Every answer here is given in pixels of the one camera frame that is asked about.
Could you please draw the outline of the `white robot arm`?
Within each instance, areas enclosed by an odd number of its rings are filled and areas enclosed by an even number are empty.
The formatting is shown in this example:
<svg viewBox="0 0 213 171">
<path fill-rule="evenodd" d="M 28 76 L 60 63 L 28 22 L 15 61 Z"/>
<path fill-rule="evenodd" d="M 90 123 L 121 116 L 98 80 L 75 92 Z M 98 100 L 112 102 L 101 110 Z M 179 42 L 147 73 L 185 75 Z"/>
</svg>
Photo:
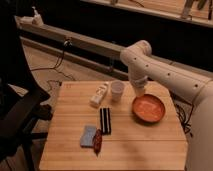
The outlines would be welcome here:
<svg viewBox="0 0 213 171">
<path fill-rule="evenodd" d="M 141 96 L 147 78 L 151 78 L 194 107 L 193 138 L 188 145 L 186 168 L 187 171 L 213 171 L 213 78 L 160 62 L 151 55 L 151 45 L 145 40 L 120 52 L 131 85 Z"/>
</svg>

